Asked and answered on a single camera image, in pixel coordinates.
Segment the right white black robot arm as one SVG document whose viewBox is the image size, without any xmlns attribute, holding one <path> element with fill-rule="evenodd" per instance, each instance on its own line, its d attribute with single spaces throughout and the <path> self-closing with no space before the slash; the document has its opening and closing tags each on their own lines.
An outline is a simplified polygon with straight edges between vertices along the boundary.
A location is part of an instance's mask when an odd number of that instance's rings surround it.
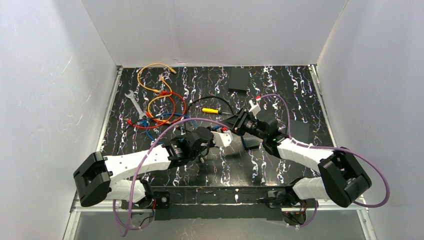
<svg viewBox="0 0 424 240">
<path fill-rule="evenodd" d="M 346 148 L 323 149 L 296 141 L 280 131 L 274 116 L 256 118 L 246 109 L 222 121 L 232 133 L 245 133 L 262 140 L 265 151 L 279 159 L 290 160 L 319 174 L 314 178 L 297 178 L 276 196 L 284 204 L 302 200 L 331 200 L 346 208 L 372 186 L 372 181 L 356 157 Z"/>
</svg>

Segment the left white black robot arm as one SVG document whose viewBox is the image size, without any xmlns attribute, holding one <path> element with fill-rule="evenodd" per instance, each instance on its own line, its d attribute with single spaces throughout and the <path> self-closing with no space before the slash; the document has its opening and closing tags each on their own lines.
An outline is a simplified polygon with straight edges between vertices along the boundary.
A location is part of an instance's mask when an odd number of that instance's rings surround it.
<svg viewBox="0 0 424 240">
<path fill-rule="evenodd" d="M 91 153 L 73 173 L 80 205 L 91 207 L 104 200 L 125 200 L 140 204 L 153 197 L 146 180 L 137 177 L 187 165 L 213 143 L 214 135 L 206 127 L 143 150 L 124 155 L 104 156 Z"/>
</svg>

